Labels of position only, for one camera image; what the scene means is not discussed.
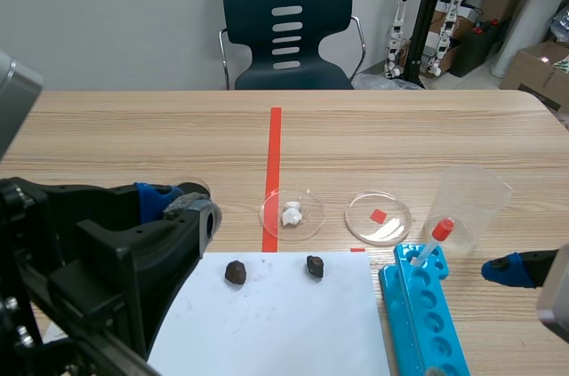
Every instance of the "white sink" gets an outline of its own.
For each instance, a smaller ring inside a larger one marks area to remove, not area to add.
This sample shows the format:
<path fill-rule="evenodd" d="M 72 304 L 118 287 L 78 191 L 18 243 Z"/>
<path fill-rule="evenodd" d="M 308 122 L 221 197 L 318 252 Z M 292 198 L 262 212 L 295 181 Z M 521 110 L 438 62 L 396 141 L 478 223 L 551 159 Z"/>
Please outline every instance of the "white sink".
<path fill-rule="evenodd" d="M 547 32 L 561 0 L 527 0 L 490 68 L 493 76 L 503 78 L 517 51 L 539 44 Z"/>

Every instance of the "red tape line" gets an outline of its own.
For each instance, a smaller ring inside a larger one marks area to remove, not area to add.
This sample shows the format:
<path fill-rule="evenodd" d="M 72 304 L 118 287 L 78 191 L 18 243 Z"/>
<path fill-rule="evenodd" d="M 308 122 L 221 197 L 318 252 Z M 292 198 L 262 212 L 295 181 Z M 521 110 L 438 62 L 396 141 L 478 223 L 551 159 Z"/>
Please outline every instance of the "red tape line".
<path fill-rule="evenodd" d="M 268 153 L 267 153 L 267 180 L 265 182 L 265 197 L 278 191 L 281 172 L 281 124 L 282 109 L 271 108 L 270 127 L 268 128 Z M 264 225 L 273 227 L 273 236 L 266 228 L 263 228 L 263 252 L 278 251 L 278 197 L 265 203 L 263 214 Z"/>

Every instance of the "test tube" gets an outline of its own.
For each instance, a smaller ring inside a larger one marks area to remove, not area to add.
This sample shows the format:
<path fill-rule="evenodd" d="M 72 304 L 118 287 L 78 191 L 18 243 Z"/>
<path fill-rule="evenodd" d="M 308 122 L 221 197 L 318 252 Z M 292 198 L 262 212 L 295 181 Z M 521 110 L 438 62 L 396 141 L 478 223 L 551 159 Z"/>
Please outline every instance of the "test tube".
<path fill-rule="evenodd" d="M 425 260 L 429 255 L 435 250 L 435 248 L 441 244 L 454 229 L 454 221 L 451 218 L 442 219 L 437 223 L 435 229 L 433 229 L 433 236 L 430 241 L 425 244 L 421 254 L 413 261 L 415 267 L 422 267 Z"/>

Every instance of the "chair metal leg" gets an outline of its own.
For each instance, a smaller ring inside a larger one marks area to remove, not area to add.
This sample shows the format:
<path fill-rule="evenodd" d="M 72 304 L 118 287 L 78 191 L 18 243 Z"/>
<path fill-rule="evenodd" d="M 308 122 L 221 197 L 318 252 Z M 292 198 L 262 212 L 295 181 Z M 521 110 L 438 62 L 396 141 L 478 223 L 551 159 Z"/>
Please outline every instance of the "chair metal leg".
<path fill-rule="evenodd" d="M 352 16 L 352 20 L 356 23 L 357 33 L 359 34 L 359 41 L 362 43 L 362 59 L 360 59 L 359 63 L 357 64 L 354 74 L 352 74 L 352 76 L 349 78 L 350 81 L 354 79 L 354 77 L 357 74 L 357 71 L 361 68 L 365 59 L 365 40 L 364 40 L 364 31 L 362 30 L 362 24 L 359 23 L 359 18 L 357 18 L 356 16 Z"/>
<path fill-rule="evenodd" d="M 229 90 L 229 71 L 228 71 L 228 61 L 225 57 L 225 48 L 223 47 L 223 34 L 228 32 L 227 28 L 224 28 L 220 31 L 220 48 L 221 48 L 221 57 L 223 62 L 223 71 L 225 72 L 225 90 Z"/>

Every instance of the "clear plastic beaker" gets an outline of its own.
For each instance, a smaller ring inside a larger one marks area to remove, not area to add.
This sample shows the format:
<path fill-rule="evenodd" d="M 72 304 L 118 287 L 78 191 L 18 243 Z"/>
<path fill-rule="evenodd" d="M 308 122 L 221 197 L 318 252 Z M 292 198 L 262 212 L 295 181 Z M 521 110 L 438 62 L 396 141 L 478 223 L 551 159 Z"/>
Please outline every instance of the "clear plastic beaker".
<path fill-rule="evenodd" d="M 511 195 L 509 185 L 483 167 L 458 165 L 447 169 L 424 225 L 429 240 L 437 223 L 450 218 L 454 230 L 444 247 L 468 252 Z"/>

